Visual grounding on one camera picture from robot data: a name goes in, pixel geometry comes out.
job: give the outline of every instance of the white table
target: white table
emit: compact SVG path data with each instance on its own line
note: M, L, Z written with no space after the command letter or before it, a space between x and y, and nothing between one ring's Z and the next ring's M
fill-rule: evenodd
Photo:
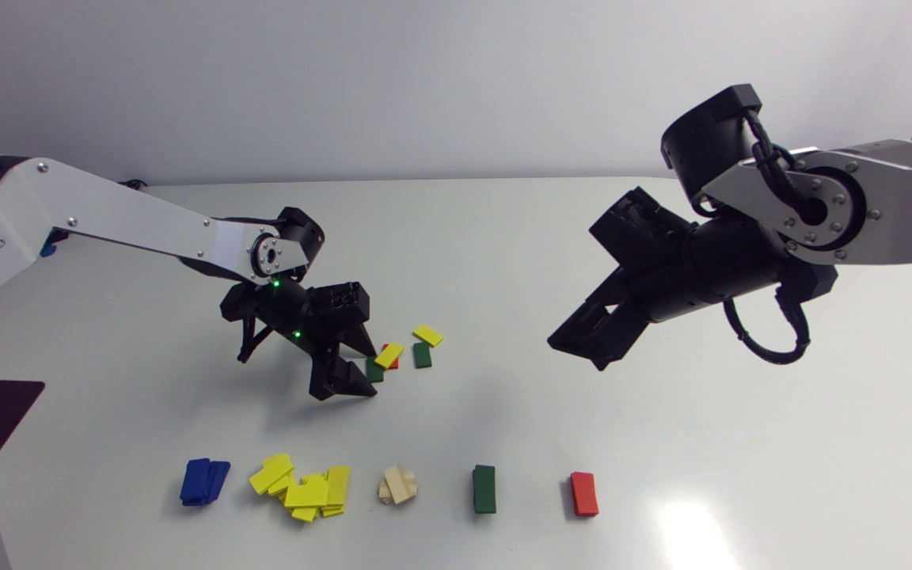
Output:
M377 344L409 353L377 397L308 397L308 357L271 338L235 361L231 282L74 237L0 290L0 378L47 389L0 454L17 569L912 567L912 266L843 268L808 303L800 363L757 360L713 307L653 325L597 372L546 337L614 267L587 228L641 184L431 180L150 188L213 216L297 206L327 235L309 286L358 280ZM786 349L771 291L739 300ZM262 458L352 467L348 511L310 526L246 479ZM188 459L231 461L205 508L178 502ZM385 506L394 463L420 494ZM475 516L470 470L497 468ZM596 473L601 513L565 481Z

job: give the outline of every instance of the green block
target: green block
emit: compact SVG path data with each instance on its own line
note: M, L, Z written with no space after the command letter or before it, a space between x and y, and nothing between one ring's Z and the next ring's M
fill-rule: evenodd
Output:
M478 515L499 512L495 502L495 466L478 465L473 468L473 512Z
M430 368L431 367L431 345L428 343L415 343L410 347L413 350L413 367Z
M365 375L368 376L368 382L382 382L385 372L381 366L375 363L375 357L369 356L365 360Z

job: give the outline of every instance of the white wall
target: white wall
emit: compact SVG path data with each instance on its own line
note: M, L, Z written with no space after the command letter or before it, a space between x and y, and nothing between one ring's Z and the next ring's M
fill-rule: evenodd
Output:
M663 174L752 82L788 147L912 134L912 0L0 0L0 153L155 184Z

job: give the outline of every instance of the blue part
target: blue part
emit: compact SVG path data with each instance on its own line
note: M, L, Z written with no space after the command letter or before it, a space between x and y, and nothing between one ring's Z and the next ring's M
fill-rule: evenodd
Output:
M224 480L227 472L231 470L230 462L210 462L210 470L207 475L206 502L212 503L220 497L220 490L224 487Z
M181 482L181 494L178 495L182 504L187 504L187 501L206 499L209 472L209 458L192 459L188 462L185 466L185 479Z

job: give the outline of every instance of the red block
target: red block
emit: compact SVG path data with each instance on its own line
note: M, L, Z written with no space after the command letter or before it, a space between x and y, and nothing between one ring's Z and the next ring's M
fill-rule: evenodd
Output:
M572 500L576 503L576 516L597 516L597 489L593 485L593 473L572 474Z
M390 343L386 343L386 344L382 345L382 350L385 350L386 347L389 345L390 345ZM397 368L399 368L399 357L397 357L396 360L394 360L393 363L390 364L388 368L386 368L386 370L395 371L395 369L397 369Z

